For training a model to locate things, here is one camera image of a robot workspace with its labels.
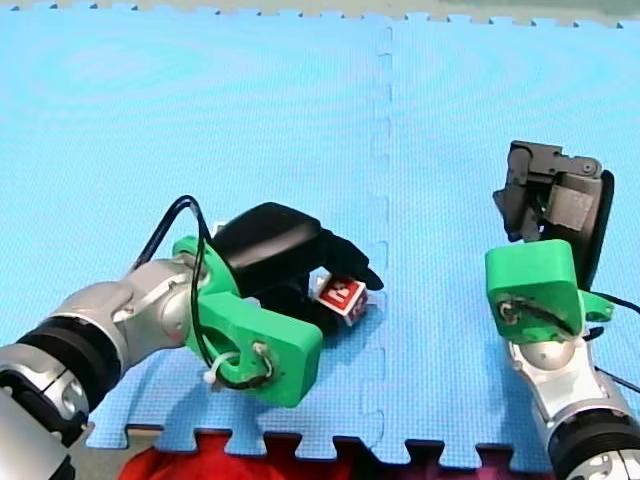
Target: black finger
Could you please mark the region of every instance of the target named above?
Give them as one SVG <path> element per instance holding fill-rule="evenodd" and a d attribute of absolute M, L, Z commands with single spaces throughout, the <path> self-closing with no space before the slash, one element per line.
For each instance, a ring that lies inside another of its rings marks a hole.
<path fill-rule="evenodd" d="M 364 282 L 369 290 L 384 287 L 380 277 L 369 268 L 369 258 L 353 243 L 324 230 L 326 248 L 324 267 L 331 273 Z"/>

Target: wire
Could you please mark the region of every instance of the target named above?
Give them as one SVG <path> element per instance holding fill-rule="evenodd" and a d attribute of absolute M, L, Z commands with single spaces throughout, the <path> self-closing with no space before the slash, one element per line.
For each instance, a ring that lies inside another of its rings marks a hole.
<path fill-rule="evenodd" d="M 603 369 L 601 369 L 601 368 L 600 368 L 600 367 L 598 367 L 598 366 L 596 366 L 596 367 L 595 367 L 595 369 L 596 369 L 598 372 L 602 372 L 602 373 L 604 373 L 607 377 L 609 377 L 611 380 L 613 380 L 613 381 L 614 381 L 614 382 L 616 382 L 617 384 L 622 385 L 623 387 L 628 388 L 629 390 L 631 390 L 631 391 L 633 391 L 633 392 L 635 392 L 635 393 L 640 394 L 640 387 L 638 387 L 637 385 L 635 385 L 635 384 L 633 384 L 633 383 L 631 383 L 631 382 L 628 382 L 628 381 L 626 381 L 624 378 L 620 378 L 620 377 L 618 377 L 618 376 L 614 375 L 613 373 L 609 373 L 609 372 L 607 372 L 606 370 L 603 370 Z"/>
<path fill-rule="evenodd" d="M 196 337 L 196 343 L 198 344 L 198 349 L 200 350 L 200 354 L 207 364 L 207 367 L 211 368 L 214 359 L 212 358 L 211 353 L 209 352 L 209 349 L 205 344 L 204 335 L 202 333 L 202 324 L 200 323 L 200 308 L 198 304 L 198 280 L 200 279 L 202 264 L 204 262 L 205 244 L 213 247 L 213 240 L 209 233 L 209 229 L 207 228 L 207 222 L 204 219 L 204 215 L 202 214 L 200 205 L 194 197 L 192 197 L 191 195 L 182 195 L 171 204 L 171 206 L 167 209 L 166 213 L 158 223 L 158 226 L 151 234 L 151 237 L 142 249 L 142 252 L 140 253 L 140 255 L 138 255 L 138 258 L 133 263 L 131 271 L 136 270 L 141 265 L 144 265 L 151 260 L 153 255 L 158 250 L 158 247 L 162 243 L 162 240 L 164 240 L 165 236 L 167 235 L 167 232 L 175 222 L 176 218 L 185 208 L 189 208 L 191 210 L 198 222 L 198 245 L 196 256 L 194 259 L 193 275 L 191 277 L 190 287 L 191 290 L 189 296 L 192 318 L 191 323 L 194 336 Z M 256 353 L 262 359 L 262 363 L 266 369 L 265 374 L 257 375 L 253 378 L 250 378 L 249 380 L 242 382 L 232 382 L 226 379 L 222 375 L 222 373 L 217 372 L 217 379 L 224 386 L 233 390 L 247 390 L 249 388 L 257 388 L 261 386 L 273 376 L 273 365 L 267 356 L 266 348 L 260 351 L 256 350 Z"/>
<path fill-rule="evenodd" d="M 607 293 L 598 293 L 598 292 L 591 292 L 591 293 L 593 293 L 594 295 L 598 295 L 599 297 L 602 297 L 605 300 L 609 300 L 611 303 L 615 303 L 616 305 L 620 305 L 621 307 L 633 310 L 638 315 L 640 315 L 640 307 L 635 303 L 631 303 L 627 300 L 622 300 L 621 298 L 614 297 L 613 295 L 609 295 Z"/>
<path fill-rule="evenodd" d="M 529 313 L 530 315 L 536 316 L 541 320 L 544 320 L 545 322 L 557 327 L 558 329 L 562 330 L 565 334 L 569 335 L 570 337 L 575 337 L 576 334 L 575 332 L 571 329 L 571 327 L 569 326 L 569 324 L 567 322 L 565 322 L 563 319 L 561 319 L 560 317 L 558 317 L 555 313 L 553 312 L 549 312 L 548 310 L 545 310 L 544 308 L 538 307 L 534 304 L 532 304 L 531 302 L 528 302 L 527 300 L 524 299 L 512 299 L 509 302 L 505 302 L 503 303 L 503 305 L 509 305 L 509 307 L 507 308 L 507 310 L 521 310 L 524 312 Z"/>
<path fill-rule="evenodd" d="M 591 342 L 598 338 L 600 335 L 604 333 L 604 327 L 593 327 L 589 329 L 589 333 L 586 334 L 582 339 L 585 342 Z"/>
<path fill-rule="evenodd" d="M 637 312 L 640 314 L 640 307 L 638 307 L 637 305 L 631 303 L 631 302 L 627 302 L 626 300 L 621 300 L 617 297 L 614 297 L 612 295 L 606 295 L 606 294 L 602 294 L 602 293 L 595 293 L 594 295 L 599 295 L 602 298 L 609 300 L 612 303 L 618 304 L 622 307 L 626 307 L 626 308 L 630 308 L 631 310 Z M 551 323 L 552 325 L 555 325 L 556 327 L 560 328 L 561 330 L 563 330 L 565 333 L 570 334 L 571 336 L 573 335 L 573 332 L 571 331 L 571 329 L 569 328 L 569 326 L 567 325 L 567 323 L 562 320 L 561 318 L 559 318 L 557 315 L 555 315 L 552 312 L 549 312 L 547 310 L 544 310 L 540 307 L 534 306 L 524 300 L 515 300 L 515 301 L 511 301 L 511 306 L 512 308 L 519 308 L 520 310 L 524 310 L 524 311 L 528 311 L 530 314 L 535 315 L 536 317 L 547 321 L 548 323 Z M 604 333 L 604 327 L 593 327 L 589 329 L 589 333 L 587 335 L 585 335 L 584 337 L 582 337 L 586 342 L 590 342 L 595 340 L 596 338 L 600 337 L 602 334 Z M 612 373 L 607 372 L 606 370 L 601 369 L 598 366 L 594 367 L 597 371 L 602 372 L 603 374 L 607 375 L 609 378 L 611 378 L 611 380 L 613 380 L 615 383 L 622 385 L 625 388 L 628 388 L 629 390 L 640 394 L 640 387 L 638 387 L 637 385 L 623 379 L 620 378 L 616 375 L 613 375 Z"/>

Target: green plastic bracket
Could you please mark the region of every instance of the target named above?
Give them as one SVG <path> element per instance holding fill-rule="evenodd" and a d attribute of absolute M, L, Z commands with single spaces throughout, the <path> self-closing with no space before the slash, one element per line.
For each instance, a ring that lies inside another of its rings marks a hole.
<path fill-rule="evenodd" d="M 613 303 L 598 295 L 580 290 L 587 322 L 608 322 L 613 316 Z"/>
<path fill-rule="evenodd" d="M 498 332 L 517 343 L 562 340 L 563 332 L 540 314 L 521 311 L 505 317 L 503 304 L 525 301 L 560 318 L 579 334 L 584 327 L 583 299 L 589 308 L 595 299 L 578 290 L 571 245 L 563 240 L 545 240 L 500 247 L 485 256 L 487 296 Z"/>
<path fill-rule="evenodd" d="M 195 255 L 197 239 L 186 237 L 174 245 L 173 253 Z M 256 307 L 239 297 L 238 288 L 220 256 L 206 246 L 204 263 L 209 281 L 199 290 L 200 322 L 205 345 L 213 358 L 226 352 L 239 357 L 223 362 L 220 371 L 232 382 L 245 381 L 265 373 L 253 344 L 266 345 L 274 366 L 273 378 L 264 386 L 249 390 L 265 402 L 295 407 L 316 380 L 322 332 L 318 327 Z M 201 356 L 193 329 L 187 346 Z"/>

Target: small cube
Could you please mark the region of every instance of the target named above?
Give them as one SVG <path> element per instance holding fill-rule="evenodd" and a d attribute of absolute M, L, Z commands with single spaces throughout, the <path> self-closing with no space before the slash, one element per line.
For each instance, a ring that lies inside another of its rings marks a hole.
<path fill-rule="evenodd" d="M 367 286 L 347 278 L 328 275 L 316 290 L 315 300 L 338 313 L 352 327 L 367 308 Z"/>

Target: interlocking foam tile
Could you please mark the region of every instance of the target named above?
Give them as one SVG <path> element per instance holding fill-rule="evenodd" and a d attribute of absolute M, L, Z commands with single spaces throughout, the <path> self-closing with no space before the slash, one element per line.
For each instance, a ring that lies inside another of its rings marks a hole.
<path fill-rule="evenodd" d="M 369 339 L 385 352 L 386 377 L 363 397 L 384 415 L 373 451 L 405 462 L 405 441 L 441 441 L 443 465 L 478 467 L 476 444 L 504 444 L 514 469 L 544 471 L 530 395 L 485 299 L 484 254 L 507 244 L 491 193 L 514 139 L 598 158 L 617 191 L 594 289 L 640 301 L 640 38 L 426 17 L 393 25 L 388 314 Z M 597 362 L 640 382 L 639 336 L 637 316 L 618 308 Z M 623 393 L 640 413 L 640 398 Z"/>
<path fill-rule="evenodd" d="M 380 19 L 49 7 L 0 13 L 0 343 L 79 288 L 120 278 L 183 193 L 211 223 L 263 201 L 294 206 L 386 265 L 387 201 L 367 170 Z M 159 255 L 193 229 L 181 216 Z M 89 444 L 124 447 L 136 424 L 162 428 L 167 450 L 195 448 L 198 429 L 232 430 L 239 454 L 263 453 L 266 431 L 301 434 L 302 457 L 333 458 L 335 435 L 373 445 L 382 417 L 361 414 L 360 383 L 382 378 L 384 354 L 366 340 L 384 294 L 371 303 L 327 341 L 298 408 L 212 394 L 191 352 L 161 352 L 108 395 Z"/>

